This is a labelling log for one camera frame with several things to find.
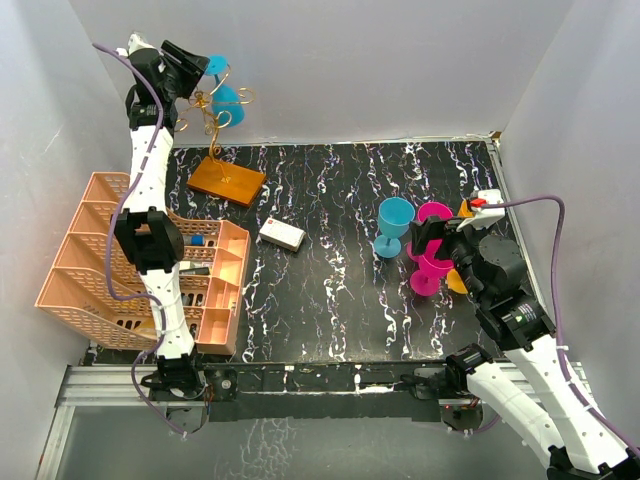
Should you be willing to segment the yellow wine glass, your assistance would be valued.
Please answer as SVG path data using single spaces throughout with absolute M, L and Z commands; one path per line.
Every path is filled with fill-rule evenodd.
M 458 209 L 458 213 L 457 213 L 458 217 L 463 217 L 463 218 L 470 218 L 474 216 L 474 212 L 470 209 L 468 201 L 467 200 L 463 200 L 461 202 L 461 205 Z
M 461 276 L 455 269 L 452 269 L 447 273 L 446 282 L 447 282 L 448 288 L 454 293 L 461 294 L 461 295 L 466 295 L 468 293 L 468 290 Z

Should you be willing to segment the blue wine glass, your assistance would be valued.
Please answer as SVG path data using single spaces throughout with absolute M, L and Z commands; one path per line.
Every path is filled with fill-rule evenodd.
M 404 198 L 390 197 L 380 204 L 377 219 L 379 235 L 373 242 L 378 257 L 389 259 L 400 253 L 400 238 L 409 230 L 414 217 L 413 205 Z
M 217 118 L 219 125 L 227 128 L 239 125 L 245 117 L 240 94 L 228 83 L 230 73 L 230 65 L 224 56 L 209 56 L 209 64 L 205 70 L 205 75 L 213 77 L 215 80 L 215 86 L 211 94 L 211 111 Z

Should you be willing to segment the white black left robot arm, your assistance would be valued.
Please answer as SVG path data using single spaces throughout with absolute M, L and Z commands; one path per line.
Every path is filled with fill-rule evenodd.
M 188 98 L 208 67 L 206 56 L 170 41 L 154 47 L 139 33 L 118 52 L 134 72 L 125 100 L 132 142 L 129 193 L 114 217 L 114 235 L 142 284 L 157 336 L 157 372 L 143 385 L 185 399 L 205 390 L 207 376 L 196 367 L 195 340 L 184 311 L 179 282 L 184 240 L 166 206 L 166 176 L 175 129 L 176 102 Z

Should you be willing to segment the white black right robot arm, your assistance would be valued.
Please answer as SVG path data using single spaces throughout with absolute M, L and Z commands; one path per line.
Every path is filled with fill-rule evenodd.
M 414 255 L 438 241 L 471 296 L 482 329 L 527 380 L 527 395 L 479 345 L 447 356 L 447 388 L 488 404 L 538 457 L 550 479 L 636 479 L 639 455 L 580 400 L 585 390 L 559 358 L 556 328 L 523 286 L 527 265 L 513 240 L 467 220 L 430 216 L 410 225 Z

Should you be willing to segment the pink wine glass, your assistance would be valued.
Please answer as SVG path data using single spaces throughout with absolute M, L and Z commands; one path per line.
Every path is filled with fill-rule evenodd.
M 441 240 L 430 241 L 425 253 L 420 256 L 412 253 L 411 243 L 407 245 L 409 257 L 418 266 L 418 269 L 410 277 L 410 287 L 417 295 L 424 297 L 434 295 L 440 288 L 440 279 L 454 268 L 450 259 L 441 260 L 435 256 L 441 244 Z
M 442 203 L 426 202 L 418 208 L 415 221 L 424 222 L 429 216 L 438 216 L 442 220 L 448 220 L 453 217 L 453 212 Z

